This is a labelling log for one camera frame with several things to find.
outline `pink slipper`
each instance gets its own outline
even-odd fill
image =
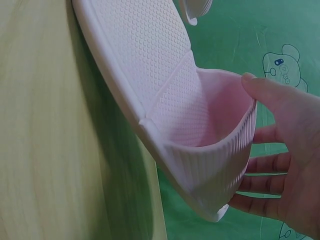
[[[183,199],[225,214],[246,171],[256,102],[241,76],[196,67],[172,0],[73,0],[94,59],[125,117]]]

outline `fingernail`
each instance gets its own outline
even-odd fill
[[[242,80],[243,80],[244,82],[248,82],[248,81],[250,81],[250,80],[252,80],[252,79],[255,79],[255,78],[256,78],[256,76],[253,75],[253,74],[251,74],[251,73],[249,73],[249,72],[246,72],[246,73],[243,74],[243,76],[242,76]]]

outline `green background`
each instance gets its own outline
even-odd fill
[[[197,26],[185,24],[185,27],[196,64],[201,68],[238,74],[250,72],[264,77],[264,55],[268,52],[281,54],[284,44],[293,45],[300,53],[298,63],[308,92],[320,96],[319,13],[320,1],[317,0],[214,0],[209,13],[198,18]],[[272,114],[259,104],[257,127],[272,123]],[[283,144],[260,144],[252,146],[251,155],[284,151]],[[309,239],[286,228],[280,221],[233,208],[229,208],[220,222],[207,222],[185,204],[161,170],[158,174],[169,240]]]

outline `wooden surface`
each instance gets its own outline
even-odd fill
[[[69,0],[0,1],[0,240],[164,240],[154,161]]]

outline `bear ear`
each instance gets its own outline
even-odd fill
[[[282,54],[284,55],[290,55],[291,57],[293,57],[297,62],[300,59],[300,53],[298,51],[298,49],[296,49],[294,46],[290,45],[290,44],[285,44],[282,47]]]

